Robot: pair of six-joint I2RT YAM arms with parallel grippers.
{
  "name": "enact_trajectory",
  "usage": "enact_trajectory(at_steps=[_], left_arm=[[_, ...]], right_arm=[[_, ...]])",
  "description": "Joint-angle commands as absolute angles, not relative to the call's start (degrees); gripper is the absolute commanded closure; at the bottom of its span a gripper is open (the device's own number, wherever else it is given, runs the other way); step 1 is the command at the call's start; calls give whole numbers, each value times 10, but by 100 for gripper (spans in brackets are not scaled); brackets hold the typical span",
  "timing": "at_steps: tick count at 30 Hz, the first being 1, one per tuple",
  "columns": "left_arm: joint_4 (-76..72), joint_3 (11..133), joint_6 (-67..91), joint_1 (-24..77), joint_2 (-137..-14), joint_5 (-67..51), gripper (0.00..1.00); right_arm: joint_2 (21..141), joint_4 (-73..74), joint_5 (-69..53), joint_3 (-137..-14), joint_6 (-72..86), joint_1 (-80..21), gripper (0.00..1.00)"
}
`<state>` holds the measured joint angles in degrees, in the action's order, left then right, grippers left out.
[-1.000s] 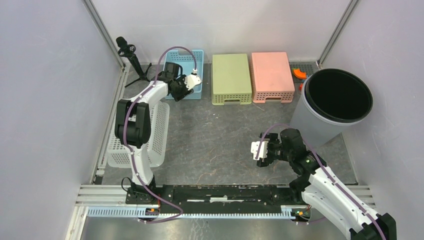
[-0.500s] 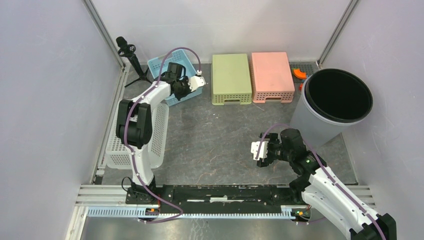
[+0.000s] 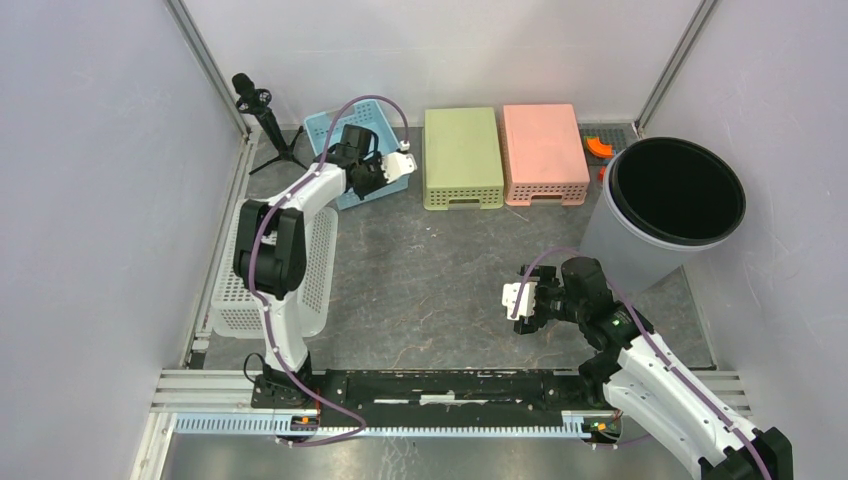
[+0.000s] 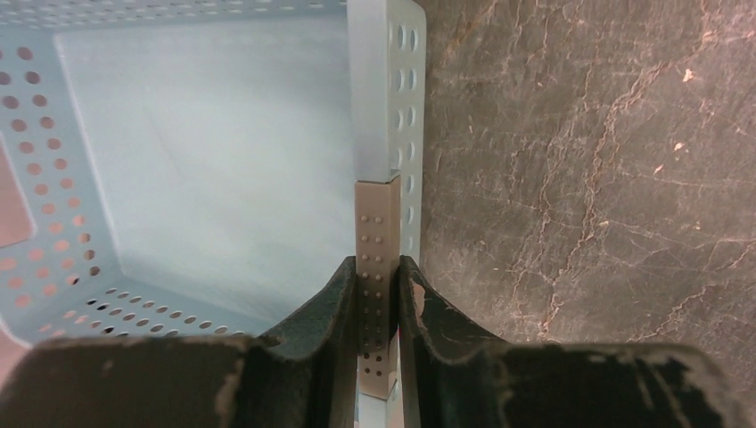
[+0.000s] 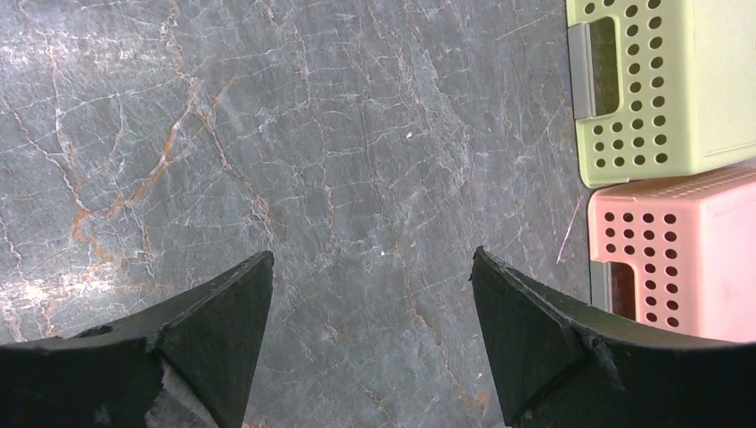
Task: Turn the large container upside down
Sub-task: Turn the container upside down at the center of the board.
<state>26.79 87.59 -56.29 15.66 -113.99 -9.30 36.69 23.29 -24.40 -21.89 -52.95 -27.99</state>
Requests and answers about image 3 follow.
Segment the large white perforated basket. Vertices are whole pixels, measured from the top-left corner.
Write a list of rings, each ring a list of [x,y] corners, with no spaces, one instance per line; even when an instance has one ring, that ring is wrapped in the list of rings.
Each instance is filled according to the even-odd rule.
[[[223,337],[260,339],[263,316],[247,288],[253,240],[239,234],[238,206],[229,227],[208,313],[212,330]],[[338,213],[324,207],[305,225],[306,270],[298,290],[286,295],[296,301],[301,334],[318,335],[325,327],[336,253]]]

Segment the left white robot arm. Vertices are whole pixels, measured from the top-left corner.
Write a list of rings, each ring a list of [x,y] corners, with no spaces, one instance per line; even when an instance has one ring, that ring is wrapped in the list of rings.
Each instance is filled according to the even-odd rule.
[[[318,215],[349,191],[365,197],[415,168],[403,151],[383,153],[374,131],[346,125],[293,185],[242,204],[232,269],[262,319],[265,351],[253,381],[255,405],[297,408],[318,397],[304,339],[322,330],[326,316],[299,299],[308,276],[322,287],[332,281],[336,239],[321,239]]]

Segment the grey bin with black liner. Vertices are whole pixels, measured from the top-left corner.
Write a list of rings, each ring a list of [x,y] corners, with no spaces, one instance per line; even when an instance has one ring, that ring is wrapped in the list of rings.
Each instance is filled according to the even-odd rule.
[[[746,207],[740,179],[710,150],[679,138],[642,139],[607,165],[579,250],[633,297],[724,242]]]

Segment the pink plastic basket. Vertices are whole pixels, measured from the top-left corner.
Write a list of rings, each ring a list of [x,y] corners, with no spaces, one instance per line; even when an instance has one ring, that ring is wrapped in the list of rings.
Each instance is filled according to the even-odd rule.
[[[585,202],[590,175],[573,105],[505,105],[499,134],[507,205]]]

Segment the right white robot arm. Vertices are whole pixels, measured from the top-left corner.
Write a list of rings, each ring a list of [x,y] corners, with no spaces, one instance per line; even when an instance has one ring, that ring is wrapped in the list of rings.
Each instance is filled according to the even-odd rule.
[[[793,447],[778,428],[756,427],[677,359],[653,325],[607,279],[596,259],[521,267],[502,288],[518,334],[552,320],[578,326],[595,350],[578,368],[577,392],[635,420],[695,479],[791,479]]]

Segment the green plastic basket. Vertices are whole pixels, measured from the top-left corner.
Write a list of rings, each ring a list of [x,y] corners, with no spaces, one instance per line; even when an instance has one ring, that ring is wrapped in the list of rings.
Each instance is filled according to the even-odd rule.
[[[428,109],[422,140],[425,209],[490,210],[504,205],[504,171],[492,107]]]

